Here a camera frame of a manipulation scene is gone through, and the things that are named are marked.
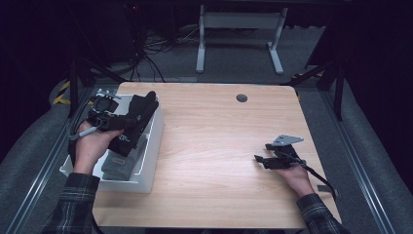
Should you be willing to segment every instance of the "white stand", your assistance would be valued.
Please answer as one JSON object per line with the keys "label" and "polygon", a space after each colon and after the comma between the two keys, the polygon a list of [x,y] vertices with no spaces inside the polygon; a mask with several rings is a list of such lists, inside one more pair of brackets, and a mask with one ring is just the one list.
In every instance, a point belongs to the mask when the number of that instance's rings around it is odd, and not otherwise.
{"label": "white stand", "polygon": [[282,26],[285,21],[287,8],[280,13],[254,14],[254,13],[215,13],[205,12],[205,6],[200,11],[200,47],[198,49],[197,72],[204,72],[204,61],[206,54],[205,29],[212,28],[260,28],[275,29],[275,37],[268,43],[268,49],[273,60],[276,73],[283,74],[282,64],[276,48],[282,34]]}

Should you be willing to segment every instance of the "white box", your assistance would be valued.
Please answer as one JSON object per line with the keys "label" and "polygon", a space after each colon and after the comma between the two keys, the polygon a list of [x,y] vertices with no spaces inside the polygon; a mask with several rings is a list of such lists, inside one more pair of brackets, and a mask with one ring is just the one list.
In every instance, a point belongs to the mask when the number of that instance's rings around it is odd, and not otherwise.
{"label": "white box", "polygon": [[[127,114],[129,103],[132,96],[120,96],[122,99],[116,100],[119,106],[114,113]],[[134,166],[131,178],[129,181],[105,180],[102,178],[103,171],[101,167],[105,161],[108,151],[101,157],[94,166],[94,176],[100,177],[98,191],[119,191],[119,192],[134,192],[134,193],[150,193],[152,190],[153,179],[155,176],[156,163],[158,160],[159,148],[161,146],[162,132],[164,129],[164,116],[161,105],[158,106],[142,136],[146,137],[147,144],[144,149],[144,154],[141,156]],[[130,154],[137,153],[138,149],[133,149]],[[60,171],[68,176],[73,172],[70,155],[67,156]]]}

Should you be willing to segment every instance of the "table surface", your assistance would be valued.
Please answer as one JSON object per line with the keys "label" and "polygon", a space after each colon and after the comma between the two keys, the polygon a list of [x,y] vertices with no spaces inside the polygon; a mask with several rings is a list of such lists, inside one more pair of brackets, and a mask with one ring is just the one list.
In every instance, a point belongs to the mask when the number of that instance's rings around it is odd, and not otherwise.
{"label": "table surface", "polygon": [[[159,96],[164,132],[150,194],[97,192],[102,226],[303,228],[297,195],[254,155],[265,143],[302,137],[298,155],[324,176],[295,91],[283,86],[124,83],[118,94]],[[246,102],[236,96],[244,94]],[[310,175],[317,191],[322,182]],[[340,220],[329,193],[318,192]]]}

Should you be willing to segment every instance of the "person's right hand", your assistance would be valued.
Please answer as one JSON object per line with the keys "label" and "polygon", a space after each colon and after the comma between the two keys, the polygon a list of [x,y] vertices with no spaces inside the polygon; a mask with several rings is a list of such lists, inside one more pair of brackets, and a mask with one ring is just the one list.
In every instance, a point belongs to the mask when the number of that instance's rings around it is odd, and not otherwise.
{"label": "person's right hand", "polygon": [[296,165],[289,169],[278,169],[275,171],[285,179],[288,185],[300,198],[315,193],[313,186],[310,183],[307,170],[303,169],[301,166]]}
{"label": "person's right hand", "polygon": [[[80,125],[78,131],[85,131],[91,126],[90,123],[85,121]],[[94,171],[94,165],[97,163],[97,160],[103,156],[110,141],[123,132],[124,130],[107,132],[97,130],[86,136],[79,137],[76,142],[76,163],[73,172],[91,175]]]}

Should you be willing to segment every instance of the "black equipment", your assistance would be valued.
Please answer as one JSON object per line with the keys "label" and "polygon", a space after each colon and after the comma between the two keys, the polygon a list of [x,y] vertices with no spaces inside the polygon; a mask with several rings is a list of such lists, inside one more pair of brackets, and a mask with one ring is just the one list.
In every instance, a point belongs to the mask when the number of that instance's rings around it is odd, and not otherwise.
{"label": "black equipment", "polygon": [[254,155],[255,160],[258,163],[262,163],[265,169],[271,170],[288,169],[294,165],[300,165],[305,170],[310,172],[313,176],[321,180],[328,187],[328,190],[330,190],[329,192],[331,192],[331,195],[333,196],[333,199],[335,201],[336,196],[338,196],[338,191],[335,190],[325,178],[321,177],[321,175],[316,173],[316,171],[307,166],[306,161],[300,159],[298,154],[295,152],[295,149],[292,147],[292,143],[296,143],[302,140],[304,139],[301,137],[281,135],[276,140],[274,140],[273,143],[265,144],[267,150],[274,151],[274,153],[276,154],[275,158],[263,158],[261,156]]}
{"label": "black equipment", "polygon": [[113,112],[118,107],[119,103],[115,98],[118,96],[97,92],[95,97],[91,97],[87,102],[93,101],[94,105],[88,112],[86,121],[91,123],[92,127],[81,133],[77,133],[78,123],[74,123],[75,129],[69,136],[69,154],[72,157],[75,155],[75,145],[78,137],[83,137],[93,131],[111,131],[124,129],[122,135],[115,137],[109,144],[109,149],[124,157],[127,157],[131,150],[136,147],[140,135],[145,130],[147,124],[158,108],[159,103],[156,98],[156,93],[151,91],[146,97],[133,96],[129,105],[129,112],[126,115],[118,115]]}

